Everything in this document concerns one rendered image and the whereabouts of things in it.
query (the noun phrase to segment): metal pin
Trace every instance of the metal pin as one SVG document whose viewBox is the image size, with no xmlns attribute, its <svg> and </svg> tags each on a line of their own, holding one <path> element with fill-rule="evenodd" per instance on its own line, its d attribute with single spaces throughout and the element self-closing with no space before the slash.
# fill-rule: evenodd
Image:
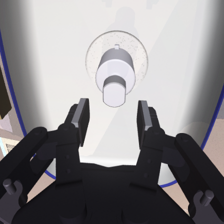
<svg viewBox="0 0 224 224">
<path fill-rule="evenodd" d="M 3 181 L 3 186 L 7 190 L 9 195 L 13 195 L 17 191 L 17 188 L 11 179 L 5 179 Z"/>
<path fill-rule="evenodd" d="M 213 198 L 214 193 L 211 190 L 206 190 L 200 199 L 200 203 L 202 206 L 208 206 Z"/>
</svg>

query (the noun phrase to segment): brown object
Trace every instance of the brown object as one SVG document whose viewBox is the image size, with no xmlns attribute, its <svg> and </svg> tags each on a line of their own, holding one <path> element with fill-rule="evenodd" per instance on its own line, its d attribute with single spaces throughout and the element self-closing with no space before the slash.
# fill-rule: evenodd
<svg viewBox="0 0 224 224">
<path fill-rule="evenodd" d="M 7 93 L 2 70 L 0 69 L 0 120 L 3 119 L 11 109 L 10 98 Z"/>
</svg>

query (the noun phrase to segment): blue rim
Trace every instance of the blue rim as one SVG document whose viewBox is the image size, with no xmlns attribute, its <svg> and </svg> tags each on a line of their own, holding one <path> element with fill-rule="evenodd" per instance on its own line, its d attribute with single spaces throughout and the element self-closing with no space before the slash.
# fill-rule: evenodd
<svg viewBox="0 0 224 224">
<path fill-rule="evenodd" d="M 15 111 L 16 111 L 16 114 L 17 114 L 17 117 L 18 117 L 18 121 L 19 121 L 19 124 L 20 124 L 20 127 L 21 127 L 21 130 L 22 130 L 22 133 L 24 135 L 24 137 L 27 135 L 27 131 L 25 129 L 25 126 L 24 126 L 24 122 L 23 122 L 23 119 L 21 117 L 21 113 L 20 113 L 20 109 L 19 109 L 19 106 L 18 106 L 18 103 L 17 103 L 17 99 L 16 99 L 16 95 L 15 95 L 15 92 L 14 92 L 14 89 L 13 89 L 13 84 L 12 84 L 12 81 L 11 81 L 11 77 L 10 77 L 10 71 L 9 71 L 9 68 L 8 68 L 8 64 L 7 64 L 7 60 L 6 60 L 6 54 L 5 54 L 5 51 L 4 51 L 4 46 L 3 46 L 3 39 L 2 39 L 2 34 L 1 34 L 1 30 L 0 30 L 0 54 L 1 54 L 1 59 L 2 59 L 2 62 L 3 62 L 3 67 L 4 67 L 4 71 L 5 71 L 5 76 L 6 76 L 6 79 L 7 79 L 7 83 L 8 83 L 8 87 L 9 87 L 9 90 L 10 90 L 10 94 L 11 94 L 11 98 L 12 98 L 12 101 L 13 101 L 13 104 L 14 104 L 14 107 L 15 107 Z M 220 94 L 220 97 L 218 99 L 218 103 L 216 105 L 216 108 L 215 108 L 215 111 L 214 111 L 214 114 L 213 114 L 213 117 L 211 119 L 211 122 L 210 122 L 210 125 L 207 129 L 207 133 L 204 137 L 204 140 L 201 144 L 201 149 L 204 150 L 205 148 L 205 145 L 209 139 L 209 136 L 210 136 L 210 133 L 213 129 L 213 126 L 215 124 L 215 121 L 216 121 L 216 118 L 217 118 L 217 115 L 219 113 L 219 110 L 220 110 L 220 107 L 222 105 L 222 102 L 223 102 L 223 98 L 224 98 L 224 84 L 223 84 L 223 87 L 222 87 L 222 90 L 221 90 L 221 94 Z M 47 170 L 45 171 L 45 173 L 56 180 L 56 176 L 52 175 L 50 172 L 48 172 Z M 174 180 L 170 183 L 167 183 L 167 184 L 163 184 L 163 185 L 160 185 L 161 188 L 165 188 L 165 187 L 168 187 L 168 186 L 171 186 L 171 185 L 174 185 L 176 184 L 177 181 Z"/>
</svg>

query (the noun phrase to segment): blue edge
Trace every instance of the blue edge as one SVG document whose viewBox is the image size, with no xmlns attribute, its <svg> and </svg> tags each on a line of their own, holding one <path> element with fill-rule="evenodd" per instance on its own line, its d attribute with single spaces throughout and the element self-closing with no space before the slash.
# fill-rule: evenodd
<svg viewBox="0 0 224 224">
<path fill-rule="evenodd" d="M 20 124 L 21 129 L 22 129 L 22 133 L 23 133 L 23 135 L 25 137 L 27 135 L 27 132 L 26 132 L 26 129 L 25 129 L 22 117 L 21 117 L 20 109 L 19 109 L 19 106 L 18 106 L 18 103 L 17 103 L 17 99 L 16 99 L 16 95 L 15 95 L 14 89 L 13 89 L 13 84 L 12 84 L 12 81 L 11 81 L 11 78 L 10 78 L 10 72 L 9 72 L 9 68 L 8 68 L 8 64 L 7 64 L 7 60 L 6 60 L 5 51 L 4 51 L 1 30 L 0 30 L 0 54 L 1 54 L 2 62 L 3 62 L 3 66 L 4 66 L 4 71 L 5 71 L 5 76 L 6 76 L 6 79 L 7 79 L 8 87 L 9 87 L 9 90 L 10 90 L 10 93 L 11 93 L 11 98 L 12 98 L 12 101 L 13 101 L 13 104 L 14 104 L 14 107 L 15 107 L 15 111 L 16 111 L 16 114 L 17 114 L 17 117 L 18 117 L 19 124 Z M 209 139 L 210 133 L 211 133 L 211 131 L 213 129 L 214 123 L 216 121 L 217 115 L 218 115 L 220 107 L 222 105 L 223 98 L 224 98 L 224 85 L 222 87 L 221 94 L 220 94 L 220 97 L 218 99 L 218 103 L 217 103 L 217 106 L 215 108 L 215 111 L 214 111 L 213 117 L 211 119 L 210 125 L 208 127 L 207 133 L 206 133 L 206 135 L 204 137 L 204 140 L 203 140 L 203 142 L 201 144 L 201 149 L 202 150 L 204 149 L 204 147 L 205 147 L 205 145 L 206 145 L 206 143 L 207 143 L 207 141 Z M 56 180 L 56 177 L 54 175 L 52 175 L 50 172 L 48 172 L 47 170 L 45 171 L 45 173 L 48 176 L 50 176 L 51 178 Z M 174 185 L 176 183 L 177 183 L 177 181 L 174 180 L 174 181 L 172 181 L 170 183 L 160 185 L 160 187 L 161 188 L 165 188 L 165 187 Z"/>
</svg>

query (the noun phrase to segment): beige floor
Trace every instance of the beige floor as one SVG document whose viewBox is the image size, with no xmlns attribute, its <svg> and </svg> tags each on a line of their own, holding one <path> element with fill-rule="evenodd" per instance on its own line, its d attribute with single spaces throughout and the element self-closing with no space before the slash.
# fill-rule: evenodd
<svg viewBox="0 0 224 224">
<path fill-rule="evenodd" d="M 216 119 L 204 148 L 204 152 L 213 164 L 215 164 L 222 176 L 224 176 L 224 119 Z M 54 179 L 44 173 L 28 194 L 28 201 L 34 198 L 53 181 Z M 172 186 L 164 187 L 163 189 L 185 212 L 188 213 L 189 203 L 177 183 Z"/>
</svg>

